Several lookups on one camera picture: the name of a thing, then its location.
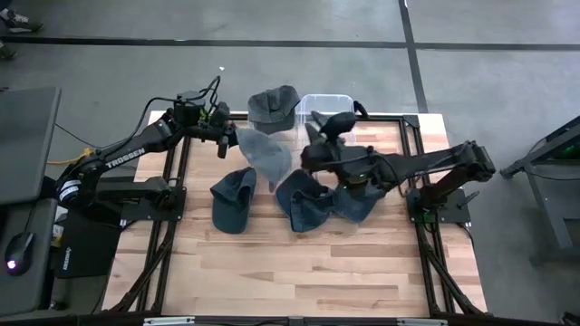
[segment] clear plastic bin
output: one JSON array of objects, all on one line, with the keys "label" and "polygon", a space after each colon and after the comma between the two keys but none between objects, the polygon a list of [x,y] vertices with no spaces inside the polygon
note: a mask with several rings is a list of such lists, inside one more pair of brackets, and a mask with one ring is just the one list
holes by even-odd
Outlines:
[{"label": "clear plastic bin", "polygon": [[[354,112],[353,99],[348,95],[340,94],[308,94],[305,95],[296,108],[295,120],[295,149],[302,150],[310,143],[306,133],[306,122],[313,122],[310,112],[318,111],[323,114],[333,115],[341,112]],[[341,134],[348,145],[356,144],[354,132]]]}]

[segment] concrete floor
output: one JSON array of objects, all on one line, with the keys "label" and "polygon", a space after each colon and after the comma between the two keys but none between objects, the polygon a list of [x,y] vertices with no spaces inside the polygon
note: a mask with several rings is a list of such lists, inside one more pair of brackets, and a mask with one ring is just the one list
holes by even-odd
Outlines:
[{"label": "concrete floor", "polygon": [[[575,0],[407,4],[416,42],[580,43]],[[45,36],[405,40],[396,0],[20,0],[15,6],[44,20]],[[243,110],[251,94],[288,83],[301,94],[349,94],[371,111],[418,112],[404,49],[14,47],[20,55],[0,64],[0,86],[63,88],[58,122],[96,145],[126,136],[150,97],[202,88],[217,74],[221,98],[233,110]],[[418,51],[418,59],[429,112],[443,114],[449,141],[476,139],[498,168],[580,112],[580,52]],[[57,130],[50,159],[74,157],[83,148]],[[466,189],[481,191],[470,211],[489,311],[539,321],[580,313],[580,268],[535,268],[528,261],[546,246],[547,230],[525,178],[497,175]],[[77,312],[88,312],[96,297],[79,297],[86,304]]]}]

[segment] shoe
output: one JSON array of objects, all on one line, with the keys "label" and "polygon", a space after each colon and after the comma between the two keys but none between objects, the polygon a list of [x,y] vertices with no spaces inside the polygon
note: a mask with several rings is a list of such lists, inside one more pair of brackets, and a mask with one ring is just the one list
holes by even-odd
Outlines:
[{"label": "shoe", "polygon": [[12,51],[6,44],[0,43],[0,61],[12,60],[15,56],[16,51]]},{"label": "shoe", "polygon": [[0,19],[10,33],[36,33],[43,28],[42,23],[31,22],[28,17],[17,14],[14,10],[7,10],[7,19],[0,15]]}]

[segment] denim cap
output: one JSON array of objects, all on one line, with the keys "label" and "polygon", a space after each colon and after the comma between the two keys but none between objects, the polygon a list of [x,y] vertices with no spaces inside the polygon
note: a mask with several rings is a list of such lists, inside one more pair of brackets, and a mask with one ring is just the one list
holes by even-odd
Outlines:
[{"label": "denim cap", "polygon": [[367,183],[364,195],[352,197],[343,185],[334,191],[334,212],[354,223],[361,223],[371,213],[377,201],[387,193]]},{"label": "denim cap", "polygon": [[214,196],[211,220],[216,229],[232,235],[246,230],[254,189],[256,171],[253,168],[231,172],[210,189]]},{"label": "denim cap", "polygon": [[282,182],[275,198],[294,232],[308,232],[326,222],[333,211],[334,192],[302,169]]},{"label": "denim cap", "polygon": [[290,130],[295,124],[295,106],[299,102],[298,92],[292,86],[262,91],[247,101],[248,119],[255,129],[268,135]]},{"label": "denim cap", "polygon": [[292,166],[292,153],[264,132],[254,129],[236,129],[239,150],[250,166],[266,177],[270,192]]}]

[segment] wooden table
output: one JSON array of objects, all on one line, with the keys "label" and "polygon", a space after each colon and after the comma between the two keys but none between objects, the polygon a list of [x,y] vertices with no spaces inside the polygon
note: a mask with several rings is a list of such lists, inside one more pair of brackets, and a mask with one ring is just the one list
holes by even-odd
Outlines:
[{"label": "wooden table", "polygon": [[[152,112],[150,123],[160,114]],[[419,117],[425,151],[447,148],[441,115]],[[354,132],[358,144],[402,153],[395,123],[358,122]],[[293,147],[294,143],[289,140],[286,145]],[[186,212],[173,245],[164,314],[429,315],[415,228],[396,189],[360,225],[332,216],[314,231],[297,234],[268,192],[266,181],[258,176],[247,230],[241,235],[227,235],[212,225],[208,189],[227,173],[245,168],[247,162],[238,148],[230,149],[226,159],[219,159],[217,150],[215,144],[202,144],[196,139],[191,144],[185,180]],[[299,150],[294,150],[298,158]],[[160,176],[164,162],[165,153],[140,158],[135,179]],[[325,184],[334,182],[330,176],[321,175],[320,179]],[[117,303],[139,276],[150,229],[151,223],[138,222],[121,235],[103,309]],[[469,238],[456,225],[442,225],[441,236],[449,272],[474,304],[485,311]],[[152,280],[156,284],[156,275]],[[443,307],[438,277],[434,277],[434,283]],[[154,290],[151,286],[150,302]]]}]

